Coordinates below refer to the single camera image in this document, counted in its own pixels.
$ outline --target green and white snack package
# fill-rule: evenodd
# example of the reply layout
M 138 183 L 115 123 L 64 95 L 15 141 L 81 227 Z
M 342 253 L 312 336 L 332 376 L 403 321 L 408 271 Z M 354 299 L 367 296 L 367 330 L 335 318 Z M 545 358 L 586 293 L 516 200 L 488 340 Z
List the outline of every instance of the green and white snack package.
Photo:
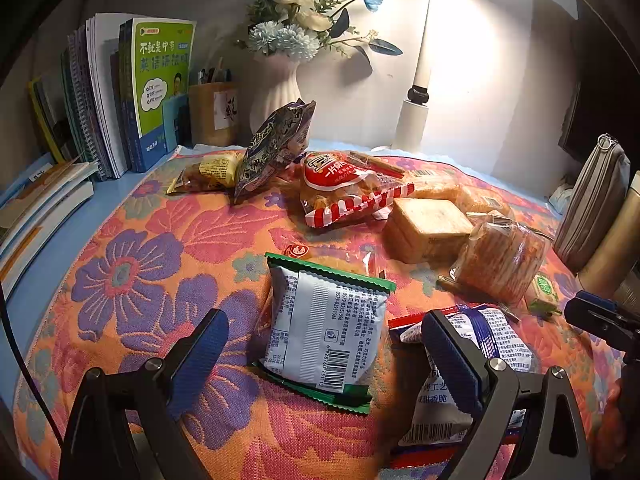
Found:
M 263 370 L 313 399 L 369 413 L 370 375 L 395 283 L 266 256 L 273 312 Z

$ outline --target floral tablecloth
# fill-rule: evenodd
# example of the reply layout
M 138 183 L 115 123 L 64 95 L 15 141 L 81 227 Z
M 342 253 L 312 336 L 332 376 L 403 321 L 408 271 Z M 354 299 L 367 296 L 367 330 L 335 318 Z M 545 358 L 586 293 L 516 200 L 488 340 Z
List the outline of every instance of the floral tablecloth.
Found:
M 424 356 L 395 348 L 384 336 L 370 391 L 369 416 L 343 413 L 269 383 L 250 368 L 252 341 L 267 327 L 270 280 L 263 254 L 292 242 L 350 250 L 375 250 L 386 276 L 398 285 L 388 302 L 394 318 L 441 308 L 459 300 L 436 286 L 443 269 L 406 265 L 382 244 L 383 221 L 318 231 L 305 226 L 292 168 L 268 190 L 230 206 L 223 193 L 167 197 L 171 179 L 201 155 L 169 160 L 116 209 L 86 245 L 49 306 L 27 361 L 64 433 L 84 372 L 137 369 L 164 356 L 191 333 L 211 307 L 230 319 L 228 344 L 197 404 L 181 424 L 212 478 L 389 478 L 379 472 L 410 426 L 415 397 L 424 381 Z M 512 206 L 516 219 L 552 234 L 552 214 L 456 168 L 390 157 L 407 169 L 455 174 L 462 184 L 489 187 Z M 576 292 L 571 274 L 550 251 L 543 270 L 558 284 L 562 306 Z M 620 374 L 620 354 L 603 341 L 571 328 L 562 317 L 543 322 L 517 310 L 514 329 L 534 353 L 534 371 L 564 367 L 589 432 L 602 413 L 609 387 Z M 136 415 L 130 421 L 136 422 Z M 52 478 L 60 449 L 24 381 L 15 396 L 14 422 L 20 448 Z M 503 449 L 491 476 L 508 460 Z M 435 478 L 437 470 L 413 471 Z

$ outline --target white vase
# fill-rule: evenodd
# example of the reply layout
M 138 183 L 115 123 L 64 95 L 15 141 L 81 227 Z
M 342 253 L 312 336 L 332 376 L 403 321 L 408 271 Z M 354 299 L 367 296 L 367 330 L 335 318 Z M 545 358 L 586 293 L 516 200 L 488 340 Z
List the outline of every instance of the white vase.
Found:
M 254 134 L 265 120 L 278 108 L 300 99 L 296 80 L 299 61 L 286 54 L 272 54 L 255 58 L 261 65 L 260 83 L 249 115 L 249 125 Z

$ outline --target lamp light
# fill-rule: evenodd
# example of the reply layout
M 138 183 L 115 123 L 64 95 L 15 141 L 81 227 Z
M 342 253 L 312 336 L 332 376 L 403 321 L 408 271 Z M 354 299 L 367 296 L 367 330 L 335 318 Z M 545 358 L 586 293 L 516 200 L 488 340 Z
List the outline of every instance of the lamp light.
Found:
M 407 99 L 402 102 L 398 126 L 396 126 L 396 138 L 392 148 L 408 152 L 417 152 L 420 149 L 429 113 L 427 102 L 429 101 L 428 87 L 434 58 L 435 41 L 433 38 L 438 34 L 437 21 L 446 13 L 445 1 L 429 0 L 414 84 L 407 93 Z

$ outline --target red and white striped package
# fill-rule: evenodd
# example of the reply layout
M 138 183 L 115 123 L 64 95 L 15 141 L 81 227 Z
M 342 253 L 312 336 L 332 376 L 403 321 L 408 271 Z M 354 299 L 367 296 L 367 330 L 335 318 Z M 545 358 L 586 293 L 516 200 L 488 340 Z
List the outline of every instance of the red and white striped package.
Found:
M 340 153 L 309 153 L 305 157 L 300 202 L 308 226 L 322 228 L 371 214 L 414 192 L 414 184 L 344 159 Z

